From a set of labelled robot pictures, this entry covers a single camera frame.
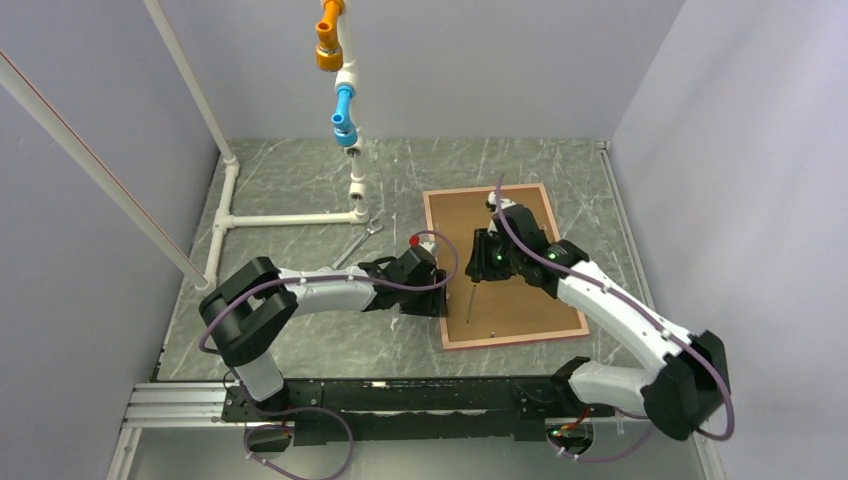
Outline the yellow black screwdriver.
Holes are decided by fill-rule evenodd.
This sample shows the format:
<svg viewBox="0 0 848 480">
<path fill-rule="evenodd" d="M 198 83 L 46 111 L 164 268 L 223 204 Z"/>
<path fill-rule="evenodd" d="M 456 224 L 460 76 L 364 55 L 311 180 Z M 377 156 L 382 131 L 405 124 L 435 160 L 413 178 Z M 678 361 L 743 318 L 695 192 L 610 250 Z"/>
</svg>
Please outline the yellow black screwdriver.
<svg viewBox="0 0 848 480">
<path fill-rule="evenodd" d="M 470 291 L 469 291 L 469 297 L 468 297 L 468 304 L 467 304 L 467 308 L 466 308 L 466 316 L 465 316 L 466 324 L 470 324 L 471 319 L 473 317 L 473 309 L 474 309 L 475 298 L 476 298 L 478 286 L 479 286 L 479 283 L 475 283 L 475 282 L 471 283 L 471 287 L 470 287 Z"/>
</svg>

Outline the pink wooden photo frame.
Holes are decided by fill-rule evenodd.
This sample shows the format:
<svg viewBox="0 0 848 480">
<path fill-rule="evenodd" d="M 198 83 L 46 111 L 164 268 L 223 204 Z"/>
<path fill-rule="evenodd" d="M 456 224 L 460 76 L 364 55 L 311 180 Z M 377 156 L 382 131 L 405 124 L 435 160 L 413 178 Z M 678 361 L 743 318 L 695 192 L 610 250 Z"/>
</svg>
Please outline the pink wooden photo frame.
<svg viewBox="0 0 848 480">
<path fill-rule="evenodd" d="M 423 193 L 427 228 L 447 236 L 459 254 L 459 269 L 446 288 L 448 313 L 440 319 L 443 349 L 501 347 L 588 336 L 590 329 L 582 312 L 527 285 L 519 276 L 479 283 L 473 317 L 466 324 L 472 282 L 464 269 L 470 259 L 474 230 L 487 228 L 492 219 L 485 201 L 493 190 L 488 186 Z"/>
</svg>

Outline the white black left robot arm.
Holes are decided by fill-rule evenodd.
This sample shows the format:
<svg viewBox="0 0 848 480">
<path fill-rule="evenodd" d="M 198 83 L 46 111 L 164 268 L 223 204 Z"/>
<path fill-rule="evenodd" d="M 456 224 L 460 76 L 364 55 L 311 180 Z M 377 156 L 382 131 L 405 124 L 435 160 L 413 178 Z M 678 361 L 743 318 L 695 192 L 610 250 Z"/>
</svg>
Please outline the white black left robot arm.
<svg viewBox="0 0 848 480">
<path fill-rule="evenodd" d="M 200 302 L 203 338 L 214 342 L 203 350 L 219 355 L 246 387 L 248 407 L 272 420 L 285 411 L 289 387 L 269 348 L 291 319 L 393 307 L 438 317 L 446 308 L 448 277 L 421 245 L 343 270 L 279 269 L 256 257 Z"/>
</svg>

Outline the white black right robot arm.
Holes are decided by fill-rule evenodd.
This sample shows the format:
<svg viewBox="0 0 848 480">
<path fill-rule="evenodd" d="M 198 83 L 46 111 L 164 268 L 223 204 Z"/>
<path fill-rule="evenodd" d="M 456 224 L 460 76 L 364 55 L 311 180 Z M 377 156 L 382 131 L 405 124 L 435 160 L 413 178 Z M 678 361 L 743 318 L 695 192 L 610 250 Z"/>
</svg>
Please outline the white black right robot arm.
<svg viewBox="0 0 848 480">
<path fill-rule="evenodd" d="M 551 388 L 557 411 L 589 404 L 644 417 L 675 440 L 698 433 L 729 439 L 735 413 L 724 342 L 694 334 L 623 290 L 589 255 L 567 240 L 548 241 L 533 213 L 498 191 L 485 202 L 492 217 L 474 232 L 465 273 L 474 283 L 522 278 L 551 298 L 588 314 L 638 361 L 636 368 L 585 358 L 567 362 Z"/>
</svg>

